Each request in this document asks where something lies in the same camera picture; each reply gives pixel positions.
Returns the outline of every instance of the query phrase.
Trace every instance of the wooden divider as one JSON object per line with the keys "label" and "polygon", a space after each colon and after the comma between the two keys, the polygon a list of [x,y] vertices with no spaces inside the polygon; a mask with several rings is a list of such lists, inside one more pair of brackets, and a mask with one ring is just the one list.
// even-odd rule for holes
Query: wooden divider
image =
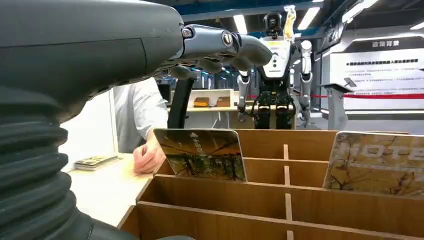
{"label": "wooden divider", "polygon": [[[289,149],[286,144],[284,144],[284,159],[289,159]],[[284,185],[290,186],[290,167],[284,166]],[[285,193],[285,219],[292,221],[292,195],[290,193]],[[294,240],[295,234],[291,230],[287,230],[287,240]]]}
{"label": "wooden divider", "polygon": [[141,201],[285,219],[290,194],[293,221],[424,237],[422,199],[160,174],[150,185]]}
{"label": "wooden divider", "polygon": [[246,158],[284,159],[283,145],[291,159],[328,161],[338,131],[235,129]]}
{"label": "wooden divider", "polygon": [[148,184],[138,201],[277,219],[286,217],[285,193],[266,185],[160,174]]}
{"label": "wooden divider", "polygon": [[139,211],[136,206],[132,205],[126,211],[117,228],[141,239],[139,226]]}
{"label": "wooden divider", "polygon": [[[245,157],[244,166],[249,182],[264,184],[285,184],[284,166],[290,167],[291,185],[316,187],[323,185],[324,177],[328,167],[327,161],[311,160],[282,160],[267,158]],[[165,161],[160,167],[158,174],[174,175],[174,172]]]}
{"label": "wooden divider", "polygon": [[138,224],[143,240],[189,236],[196,240],[404,240],[404,235],[347,227],[249,216],[192,207],[140,201]]}

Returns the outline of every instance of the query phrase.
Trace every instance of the humanoid robot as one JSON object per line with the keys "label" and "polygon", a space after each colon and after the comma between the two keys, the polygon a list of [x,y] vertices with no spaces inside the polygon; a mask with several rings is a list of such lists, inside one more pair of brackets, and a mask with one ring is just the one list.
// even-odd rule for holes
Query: humanoid robot
{"label": "humanoid robot", "polygon": [[294,90],[295,71],[290,67],[293,53],[298,49],[294,42],[293,24],[296,20],[295,7],[286,6],[287,17],[282,28],[283,17],[279,13],[267,14],[263,21],[266,29],[266,37],[260,41],[272,52],[272,59],[264,66],[257,66],[260,84],[259,95],[254,101],[250,113],[246,112],[247,89],[250,78],[247,72],[240,72],[237,78],[239,88],[239,100],[237,109],[238,118],[245,121],[246,116],[253,117],[255,129],[269,129],[271,118],[271,106],[275,106],[276,128],[293,129],[297,112],[301,112],[304,126],[310,121],[311,109],[311,48],[310,41],[301,43],[301,73],[300,77],[300,98],[295,101],[297,94]]}
{"label": "humanoid robot", "polygon": [[60,124],[113,86],[272,56],[257,38],[184,26],[172,7],[140,0],[2,0],[0,33],[2,240],[135,239],[77,209]]}

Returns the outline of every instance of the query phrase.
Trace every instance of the ceiling light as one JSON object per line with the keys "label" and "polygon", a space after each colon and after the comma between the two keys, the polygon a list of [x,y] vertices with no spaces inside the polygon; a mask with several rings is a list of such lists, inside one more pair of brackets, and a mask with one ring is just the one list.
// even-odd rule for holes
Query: ceiling light
{"label": "ceiling light", "polygon": [[363,0],[361,3],[356,4],[349,11],[347,11],[342,17],[341,21],[343,23],[350,23],[358,14],[362,12],[362,10],[367,9],[374,5],[378,0]]}
{"label": "ceiling light", "polygon": [[423,22],[421,22],[421,23],[420,23],[420,24],[418,24],[418,25],[415,25],[415,26],[411,27],[410,29],[411,29],[411,30],[418,30],[418,29],[422,29],[422,28],[424,28],[424,21],[423,21]]}
{"label": "ceiling light", "polygon": [[317,13],[320,11],[319,7],[311,7],[307,10],[305,16],[302,19],[302,22],[299,24],[299,27],[297,29],[299,30],[305,30],[309,27],[312,20],[314,20]]}
{"label": "ceiling light", "polygon": [[243,15],[235,15],[234,17],[235,26],[237,27],[237,31],[240,34],[248,34],[248,29],[246,28],[245,16]]}

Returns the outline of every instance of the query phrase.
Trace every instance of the gray robot arm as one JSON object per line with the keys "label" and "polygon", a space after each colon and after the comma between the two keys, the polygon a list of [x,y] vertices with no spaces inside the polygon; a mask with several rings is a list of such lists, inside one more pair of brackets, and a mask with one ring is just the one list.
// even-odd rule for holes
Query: gray robot arm
{"label": "gray robot arm", "polygon": [[250,85],[250,77],[247,71],[240,71],[240,75],[237,77],[238,84],[238,120],[242,123],[246,121],[244,118],[248,113],[246,112],[246,97],[248,95],[248,88]]}
{"label": "gray robot arm", "polygon": [[300,73],[300,107],[302,113],[303,126],[310,124],[311,118],[311,83],[312,83],[312,62],[310,41],[305,40],[301,44],[301,73]]}
{"label": "gray robot arm", "polygon": [[68,133],[60,124],[116,85],[175,68],[184,75],[180,66],[263,65],[272,55],[253,37],[184,27],[172,7],[140,0],[2,0],[0,33],[5,240],[133,240],[76,208],[61,172],[68,156],[58,146]]}

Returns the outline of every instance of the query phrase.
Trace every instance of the metal stand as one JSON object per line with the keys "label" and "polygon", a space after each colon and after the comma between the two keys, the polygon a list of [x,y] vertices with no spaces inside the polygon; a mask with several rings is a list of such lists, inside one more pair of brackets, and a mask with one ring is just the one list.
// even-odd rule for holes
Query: metal stand
{"label": "metal stand", "polygon": [[328,130],[343,130],[348,122],[344,106],[344,94],[354,91],[336,83],[321,85],[321,87],[327,90]]}

